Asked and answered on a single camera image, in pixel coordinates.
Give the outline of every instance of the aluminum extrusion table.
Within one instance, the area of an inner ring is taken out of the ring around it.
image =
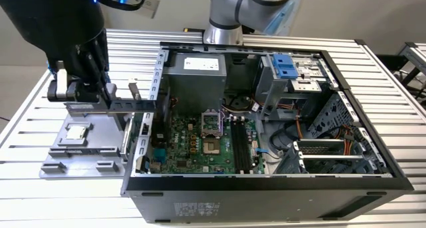
[[[248,46],[328,50],[374,127],[414,186],[414,193],[349,222],[180,224],[180,227],[426,227],[426,112],[368,46],[354,40],[245,35]],[[148,95],[160,41],[201,43],[201,33],[108,30],[111,80],[132,98],[129,78]],[[67,117],[47,100],[46,72],[0,134],[0,226],[139,227],[145,221],[121,179],[43,180],[39,170]]]

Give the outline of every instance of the cable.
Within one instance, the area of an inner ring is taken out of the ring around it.
[[[324,138],[324,137],[325,137],[328,134],[330,134],[332,131],[334,131],[337,128],[340,128],[340,127],[333,127],[333,128],[330,128],[330,129],[328,129],[325,132],[322,132],[322,133],[317,136],[317,139]]]
[[[422,94],[424,91],[425,91],[425,88],[426,88],[426,83],[425,83],[425,85],[422,86],[422,89],[418,91],[418,94],[416,95],[416,98],[414,98],[414,99],[418,99],[418,98],[420,98],[421,94]]]
[[[275,159],[280,159],[280,157],[275,157],[269,152],[261,152],[263,154],[267,154],[267,155],[269,155],[272,158],[275,158]]]
[[[0,117],[0,119],[2,119],[2,120],[6,120],[6,121],[8,121],[8,122],[11,121],[11,119],[4,118],[4,117]]]
[[[301,115],[301,111],[298,109],[297,116],[296,116],[296,128],[297,128],[298,138],[304,139],[304,134],[302,134],[302,131],[301,131],[301,124],[300,124],[300,115]]]
[[[273,134],[269,136],[269,140],[268,140],[269,145],[271,145],[276,150],[279,150],[279,151],[288,151],[288,150],[289,150],[288,147],[280,147],[280,146],[277,146],[277,145],[275,144],[275,137],[276,137],[281,132],[284,132],[285,135],[286,135],[293,141],[296,141],[296,140],[298,139],[298,137],[296,137],[294,135],[292,135],[292,134],[288,132],[288,128],[289,128],[292,125],[294,125],[294,123],[296,123],[296,121],[290,121],[290,122],[285,123],[285,124],[284,124],[284,127],[283,127],[281,129],[276,130],[276,131],[273,132]]]
[[[145,2],[145,0],[140,0],[137,4],[127,4],[127,3],[120,3],[115,0],[97,0],[97,1],[100,1],[100,3],[104,4],[105,6],[124,10],[124,11],[139,10]]]
[[[221,107],[228,111],[228,112],[232,112],[232,113],[245,113],[245,112],[251,112],[252,110],[233,110],[233,109],[229,109],[227,105],[221,105]]]

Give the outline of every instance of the black cable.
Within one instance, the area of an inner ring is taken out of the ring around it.
[[[332,131],[334,131],[337,128],[340,127],[333,127],[330,129],[328,129],[325,132],[322,132],[318,136],[317,136],[317,139],[321,139],[324,137],[326,137],[326,135],[329,135],[332,133]]]
[[[8,121],[8,122],[11,121],[11,119],[4,118],[4,117],[0,117],[0,119],[2,119],[2,120],[6,120],[6,121]]]
[[[416,98],[414,99],[418,99],[420,98],[420,96],[421,96],[421,94],[424,93],[424,91],[425,91],[425,86],[422,87],[422,89],[418,91],[418,94],[416,95]]]
[[[296,141],[298,138],[292,135],[289,132],[288,132],[288,128],[296,124],[296,121],[290,121],[288,123],[284,124],[284,127],[279,130],[276,130],[273,132],[273,134],[269,136],[269,145],[279,151],[288,151],[288,147],[279,147],[276,144],[275,144],[275,137],[283,132],[285,133],[285,135],[293,140]]]
[[[100,1],[100,3],[104,4],[105,6],[124,10],[124,11],[139,10],[145,2],[145,0],[140,0],[137,4],[127,4],[127,3],[120,3],[115,0],[97,0],[97,1]]]
[[[267,154],[267,155],[269,155],[272,158],[275,158],[275,159],[280,159],[280,157],[275,157],[269,152],[263,152],[263,154]]]

